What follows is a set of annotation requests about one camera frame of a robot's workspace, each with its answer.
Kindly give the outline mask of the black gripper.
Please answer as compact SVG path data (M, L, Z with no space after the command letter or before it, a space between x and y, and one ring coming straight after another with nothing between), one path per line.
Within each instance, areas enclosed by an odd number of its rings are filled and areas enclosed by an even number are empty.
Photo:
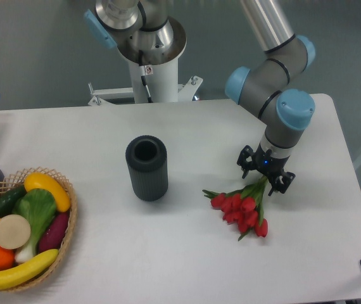
M262 148L258 148L254 152L251 146L246 145L238 156L237 165L243 171L243 179L250 171L256 170L268 177L271 185L269 195L273 193L284 194L296 177L294 173L284 171L284 166L288 160L288 156L285 158L273 157L270 149L264 151Z

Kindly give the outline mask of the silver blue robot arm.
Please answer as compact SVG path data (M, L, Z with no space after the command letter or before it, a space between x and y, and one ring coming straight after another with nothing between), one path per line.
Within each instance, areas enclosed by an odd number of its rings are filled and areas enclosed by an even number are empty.
M225 94L266 128L258 147L243 148L237 164L245 174L262 173L272 192L284 193L295 178L285 164L315 110L308 93L288 85L312 64L315 48L293 32L277 1L242 1L241 8L266 59L255 69L233 71ZM136 103L185 98L186 88L178 83L178 59L186 33L168 14L166 1L97 1L84 20L104 47L118 49L127 61Z

